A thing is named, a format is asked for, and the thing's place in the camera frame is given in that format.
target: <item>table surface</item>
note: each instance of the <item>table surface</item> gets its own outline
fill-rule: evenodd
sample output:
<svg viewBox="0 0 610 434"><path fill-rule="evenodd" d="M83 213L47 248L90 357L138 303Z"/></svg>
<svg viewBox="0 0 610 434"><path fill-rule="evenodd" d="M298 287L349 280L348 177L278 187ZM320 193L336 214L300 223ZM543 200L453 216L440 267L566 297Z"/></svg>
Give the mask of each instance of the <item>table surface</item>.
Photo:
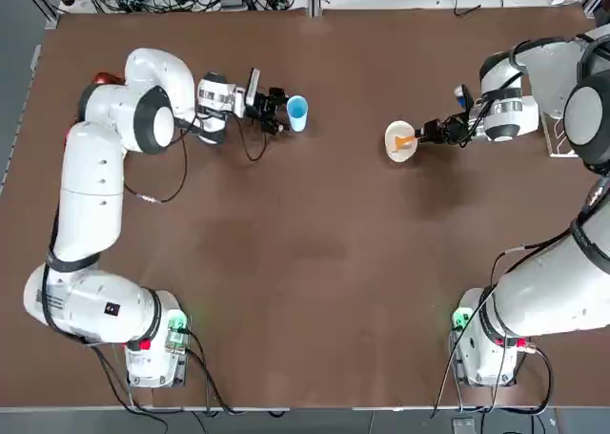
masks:
<svg viewBox="0 0 610 434"><path fill-rule="evenodd" d="M248 162L227 143L187 142L184 191L165 205L125 196L122 235L101 267L175 293L193 316L210 368L235 406L430 406L447 359L450 315L485 285L494 257L565 228L594 181L577 160L551 159L541 134L498 145L420 147L404 165L382 145L395 119L419 126L458 111L456 84L478 92L488 55L524 38L590 28L579 8L66 15L49 31L4 194L0 406L116 405L93 354L30 318L22 293L42 262L58 199L64 135L100 71L129 52L181 57L207 71L307 97L308 128ZM251 150L258 134L248 130ZM126 180L169 195L181 150L130 155ZM540 339L555 367L553 404L610 405L609 331ZM536 404L535 359L498 402ZM203 378L147 391L143 402L202 406ZM488 403L489 391L468 391ZM443 405L455 405L447 385Z"/></svg>

